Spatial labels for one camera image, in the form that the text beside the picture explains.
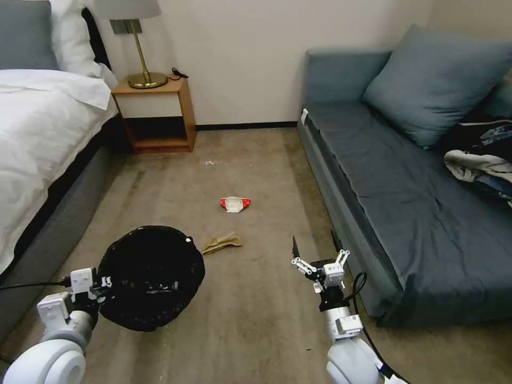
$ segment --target blue cushion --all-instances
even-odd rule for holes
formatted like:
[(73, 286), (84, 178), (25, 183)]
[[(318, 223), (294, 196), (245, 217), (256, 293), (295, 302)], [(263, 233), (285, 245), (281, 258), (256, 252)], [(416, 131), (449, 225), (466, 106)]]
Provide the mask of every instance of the blue cushion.
[(458, 123), (512, 68), (512, 42), (412, 25), (363, 100), (423, 147)]

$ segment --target baseboard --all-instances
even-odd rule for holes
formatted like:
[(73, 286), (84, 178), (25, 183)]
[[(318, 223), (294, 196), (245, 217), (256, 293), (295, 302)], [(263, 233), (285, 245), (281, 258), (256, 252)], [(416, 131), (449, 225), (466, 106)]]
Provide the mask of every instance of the baseboard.
[(295, 128), (296, 121), (272, 122), (272, 123), (243, 123), (243, 124), (202, 124), (196, 125), (198, 131), (226, 131), (241, 129), (260, 129), (260, 128)]

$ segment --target carpet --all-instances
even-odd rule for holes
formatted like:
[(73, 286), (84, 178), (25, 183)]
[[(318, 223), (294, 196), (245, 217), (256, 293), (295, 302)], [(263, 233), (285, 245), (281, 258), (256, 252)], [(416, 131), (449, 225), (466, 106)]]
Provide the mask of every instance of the carpet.
[[(55, 278), (97, 266), (108, 245), (142, 225), (176, 227), (199, 248), (235, 230), (243, 246), (205, 256), (196, 297), (165, 328), (137, 333), (100, 317), (83, 382), (330, 383), (319, 297), (290, 265), (292, 236), (306, 260), (335, 256), (329, 216), (295, 129), (200, 132), (191, 154), (130, 156), (117, 168)], [(219, 204), (226, 196), (252, 203), (226, 213)], [(421, 330), (364, 322), (387, 362), (414, 384), (512, 377), (510, 322)], [(29, 311), (0, 354), (16, 357), (41, 332)]]

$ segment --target table lamp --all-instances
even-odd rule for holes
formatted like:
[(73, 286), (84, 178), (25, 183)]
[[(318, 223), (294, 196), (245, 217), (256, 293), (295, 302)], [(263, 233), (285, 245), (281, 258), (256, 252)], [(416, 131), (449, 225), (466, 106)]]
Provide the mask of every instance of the table lamp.
[(139, 36), (133, 23), (134, 19), (148, 19), (162, 14), (158, 0), (96, 0), (97, 14), (109, 20), (127, 20), (135, 38), (139, 51), (142, 73), (128, 77), (132, 88), (157, 88), (167, 83), (167, 76), (157, 72), (149, 72), (140, 47)]

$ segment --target black cable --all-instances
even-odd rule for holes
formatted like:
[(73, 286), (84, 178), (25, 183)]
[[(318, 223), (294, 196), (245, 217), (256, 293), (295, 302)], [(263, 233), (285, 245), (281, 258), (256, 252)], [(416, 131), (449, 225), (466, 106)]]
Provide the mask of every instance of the black cable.
[[(361, 289), (363, 289), (364, 285), (366, 284), (367, 277), (368, 277), (368, 275), (367, 275), (366, 272), (358, 273), (356, 278), (354, 279), (353, 284), (352, 284), (352, 293), (349, 296), (347, 296), (347, 299), (349, 299), (349, 300), (352, 299), (352, 304), (354, 305), (354, 312), (356, 313), (356, 315), (359, 315), (359, 309), (357, 308), (357, 300), (356, 300), (356, 298), (357, 298), (357, 295), (360, 293)], [(357, 282), (359, 281), (360, 278), (363, 279), (363, 282), (358, 287), (357, 286)], [(370, 334), (368, 333), (368, 331), (366, 330), (365, 327), (363, 328), (363, 332), (364, 332), (364, 335), (366, 336), (366, 338), (368, 339), (368, 343), (370, 343), (370, 346), (372, 347), (373, 351), (375, 352), (375, 354), (377, 355), (379, 360), (383, 364), (385, 364), (385, 365), (387, 365), (389, 367), (389, 364), (386, 363), (386, 361), (384, 360), (384, 358), (380, 354), (379, 350), (377, 349), (375, 343), (373, 342), (372, 338), (370, 337)], [(392, 371), (393, 371), (394, 375), (397, 376), (400, 380), (403, 380), (403, 381), (409, 383), (409, 381), (405, 380), (395, 370), (392, 369)]]
[(8, 364), (8, 365), (11, 365), (12, 363), (14, 363), (13, 360), (10, 360), (8, 358), (5, 358), (3, 357), (2, 355), (0, 355), (0, 361), (3, 361), (5, 364)]
[(170, 79), (170, 80), (178, 81), (178, 80), (179, 80), (179, 79), (181, 79), (181, 78), (188, 78), (188, 76), (187, 76), (187, 75), (185, 75), (185, 74), (183, 74), (183, 73), (179, 72), (176, 68), (172, 68), (171, 70), (172, 70), (172, 73), (173, 73), (174, 75), (176, 75), (178, 78), (173, 78), (173, 77), (171, 77), (171, 76), (168, 76), (167, 78), (168, 78), (168, 79)]
[(15, 289), (15, 288), (28, 288), (28, 287), (33, 287), (33, 286), (55, 286), (55, 285), (70, 287), (71, 286), (71, 278), (68, 276), (68, 277), (63, 278), (59, 282), (44, 282), (44, 283), (30, 283), (30, 284), (16, 284), (16, 285), (0, 286), (0, 291)]

